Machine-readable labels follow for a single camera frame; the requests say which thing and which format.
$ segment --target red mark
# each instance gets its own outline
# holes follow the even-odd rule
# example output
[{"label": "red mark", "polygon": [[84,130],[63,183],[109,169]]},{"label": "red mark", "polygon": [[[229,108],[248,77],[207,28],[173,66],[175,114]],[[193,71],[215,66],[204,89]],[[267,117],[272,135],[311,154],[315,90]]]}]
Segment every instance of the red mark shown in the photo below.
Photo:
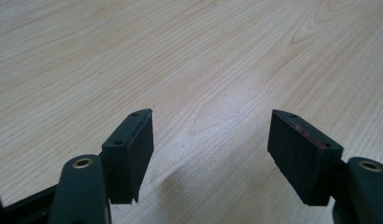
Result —
[{"label": "red mark", "polygon": [[302,135],[307,137],[311,142],[313,142],[317,147],[325,149],[325,144],[322,144],[319,140],[315,139],[311,134],[304,129],[300,124],[296,124],[296,130],[299,131]]}]

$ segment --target wood grain surface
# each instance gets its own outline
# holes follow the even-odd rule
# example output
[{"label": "wood grain surface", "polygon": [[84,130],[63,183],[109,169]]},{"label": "wood grain surface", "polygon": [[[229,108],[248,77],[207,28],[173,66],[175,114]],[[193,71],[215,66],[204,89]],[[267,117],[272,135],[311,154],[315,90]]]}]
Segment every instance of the wood grain surface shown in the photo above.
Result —
[{"label": "wood grain surface", "polygon": [[271,111],[383,163],[383,0],[0,0],[5,205],[148,107],[155,151],[114,223],[333,223],[267,153]]}]

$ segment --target wooden table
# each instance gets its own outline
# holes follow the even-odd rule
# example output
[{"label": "wooden table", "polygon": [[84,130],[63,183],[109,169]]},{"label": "wooden table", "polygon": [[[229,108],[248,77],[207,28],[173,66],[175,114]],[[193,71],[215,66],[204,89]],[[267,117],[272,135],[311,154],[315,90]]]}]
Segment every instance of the wooden table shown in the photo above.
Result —
[{"label": "wooden table", "polygon": [[148,107],[155,151],[114,223],[333,223],[267,153],[271,111],[383,163],[383,0],[0,0],[5,205]]}]

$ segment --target black bracket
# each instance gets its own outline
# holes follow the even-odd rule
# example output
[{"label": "black bracket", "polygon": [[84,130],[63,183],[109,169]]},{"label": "black bracket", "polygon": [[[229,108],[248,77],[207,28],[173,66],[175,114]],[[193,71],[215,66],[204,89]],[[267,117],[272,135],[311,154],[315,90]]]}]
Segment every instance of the black bracket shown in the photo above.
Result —
[{"label": "black bracket", "polygon": [[343,147],[304,119],[273,110],[268,151],[303,203],[336,200],[336,224],[383,224],[383,164],[341,160]]},{"label": "black bracket", "polygon": [[111,203],[138,201],[154,150],[152,111],[129,115],[102,145],[99,156],[68,161],[58,185],[3,207],[1,223],[111,223]]}]

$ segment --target black plastic part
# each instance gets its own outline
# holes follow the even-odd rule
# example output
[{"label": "black plastic part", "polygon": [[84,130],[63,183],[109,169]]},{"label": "black plastic part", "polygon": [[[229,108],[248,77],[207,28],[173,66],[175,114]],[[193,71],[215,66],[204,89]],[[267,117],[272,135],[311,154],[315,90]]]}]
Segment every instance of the black plastic part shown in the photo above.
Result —
[{"label": "black plastic part", "polygon": [[111,203],[138,202],[139,189],[153,153],[152,111],[129,115],[102,145],[107,195]]},{"label": "black plastic part", "polygon": [[0,203],[0,223],[47,223],[56,187],[44,189],[6,208]]},{"label": "black plastic part", "polygon": [[348,165],[341,162],[331,170],[330,174],[330,192],[335,199],[333,207],[334,224],[359,224],[354,204],[351,201],[348,187]]},{"label": "black plastic part", "polygon": [[273,110],[267,149],[303,203],[328,204],[330,171],[343,147],[304,119]]},{"label": "black plastic part", "polygon": [[366,158],[349,159],[347,188],[358,220],[383,224],[383,164]]},{"label": "black plastic part", "polygon": [[108,209],[99,156],[83,155],[68,161],[61,173],[49,224],[107,224]]}]

